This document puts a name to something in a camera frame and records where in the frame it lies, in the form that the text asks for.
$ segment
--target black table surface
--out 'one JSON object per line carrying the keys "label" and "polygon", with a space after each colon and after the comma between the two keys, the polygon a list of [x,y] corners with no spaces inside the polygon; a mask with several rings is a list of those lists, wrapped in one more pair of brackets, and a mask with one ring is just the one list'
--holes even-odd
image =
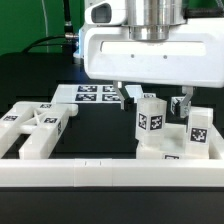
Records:
{"label": "black table surface", "polygon": [[[59,84],[111,84],[90,80],[62,54],[12,53],[0,57],[0,115],[18,101],[50,102]],[[177,86],[143,84],[170,100]],[[192,104],[214,108],[224,134],[224,90],[198,88]],[[51,158],[135,158],[136,107],[80,104]],[[167,122],[183,123],[168,113]],[[21,136],[4,156],[18,158]],[[223,223],[223,188],[1,188],[0,223]]]}

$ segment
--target metal cylinder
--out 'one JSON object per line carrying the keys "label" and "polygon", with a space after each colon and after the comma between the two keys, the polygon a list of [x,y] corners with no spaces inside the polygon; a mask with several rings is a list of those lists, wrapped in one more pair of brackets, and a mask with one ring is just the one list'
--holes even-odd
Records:
{"label": "metal cylinder", "polygon": [[166,40],[169,26],[185,23],[189,0],[127,0],[128,26],[133,40]]}

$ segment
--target cable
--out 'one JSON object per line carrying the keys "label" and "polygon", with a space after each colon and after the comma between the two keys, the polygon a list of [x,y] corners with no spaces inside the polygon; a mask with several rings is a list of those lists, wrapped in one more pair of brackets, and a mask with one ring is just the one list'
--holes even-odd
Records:
{"label": "cable", "polygon": [[65,20],[64,31],[65,33],[73,33],[69,0],[63,0],[63,5],[64,5],[64,20]]}
{"label": "cable", "polygon": [[46,37],[49,36],[49,29],[48,29],[48,18],[47,18],[47,10],[45,5],[45,0],[41,0],[43,13],[44,13],[44,21],[45,21],[45,33]]}
{"label": "cable", "polygon": [[48,40],[54,40],[54,39],[64,39],[64,38],[65,38],[64,35],[44,37],[42,39],[39,39],[37,41],[34,41],[28,47],[26,47],[25,49],[23,49],[22,50],[22,53],[28,53],[31,48],[33,48],[34,46],[36,46],[36,45],[38,45],[38,44],[40,44],[42,42],[45,42],[45,41],[48,41]]}
{"label": "cable", "polygon": [[66,46],[68,45],[67,43],[61,43],[61,44],[37,44],[33,45],[29,50],[31,50],[34,47],[51,47],[51,46]]}
{"label": "cable", "polygon": [[199,8],[199,9],[187,9],[185,11],[185,18],[220,18],[223,17],[222,8]]}

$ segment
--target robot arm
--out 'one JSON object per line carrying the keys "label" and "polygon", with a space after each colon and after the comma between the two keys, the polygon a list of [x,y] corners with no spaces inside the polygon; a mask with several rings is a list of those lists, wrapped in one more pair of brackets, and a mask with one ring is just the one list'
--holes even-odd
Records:
{"label": "robot arm", "polygon": [[224,18],[186,20],[186,0],[86,4],[81,57],[90,78],[180,85],[190,92],[224,86]]}

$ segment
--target white block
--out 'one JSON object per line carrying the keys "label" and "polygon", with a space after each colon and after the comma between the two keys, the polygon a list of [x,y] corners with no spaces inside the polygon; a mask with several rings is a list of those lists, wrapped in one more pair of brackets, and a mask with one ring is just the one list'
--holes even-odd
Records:
{"label": "white block", "polygon": [[223,169],[214,160],[113,160],[113,186],[223,187]]}
{"label": "white block", "polygon": [[47,159],[64,131],[69,110],[61,106],[46,113],[41,124],[33,131],[19,150],[20,159]]}
{"label": "white block", "polygon": [[112,186],[112,159],[76,159],[74,186]]}
{"label": "white block", "polygon": [[33,115],[29,105],[16,105],[0,119],[0,158],[20,135],[19,126]]}
{"label": "white block", "polygon": [[212,128],[213,109],[202,107],[191,107],[189,113],[189,126],[200,128]]}
{"label": "white block", "polygon": [[187,133],[186,125],[165,123],[164,128],[165,138],[183,140],[186,137],[186,133]]}
{"label": "white block", "polygon": [[210,129],[189,127],[185,143],[186,154],[208,155],[210,131]]}
{"label": "white block", "polygon": [[224,160],[224,140],[214,126],[211,131],[209,155],[211,159]]}
{"label": "white block", "polygon": [[209,155],[186,154],[181,140],[165,139],[159,149],[139,143],[136,159],[209,159]]}
{"label": "white block", "polygon": [[145,144],[161,144],[166,120],[166,101],[158,98],[139,99],[135,137]]}
{"label": "white block", "polygon": [[166,114],[167,102],[158,98],[142,98],[137,101],[137,111],[147,115]]}
{"label": "white block", "polygon": [[74,160],[0,160],[0,187],[73,187]]}
{"label": "white block", "polygon": [[39,113],[44,112],[53,112],[53,111],[60,111],[66,107],[69,111],[69,116],[73,117],[78,114],[78,105],[77,104],[66,104],[65,102],[61,102],[61,104],[54,104],[54,103],[46,103],[46,102],[30,102],[30,101],[20,101],[15,104],[15,106],[32,106],[35,110]]}

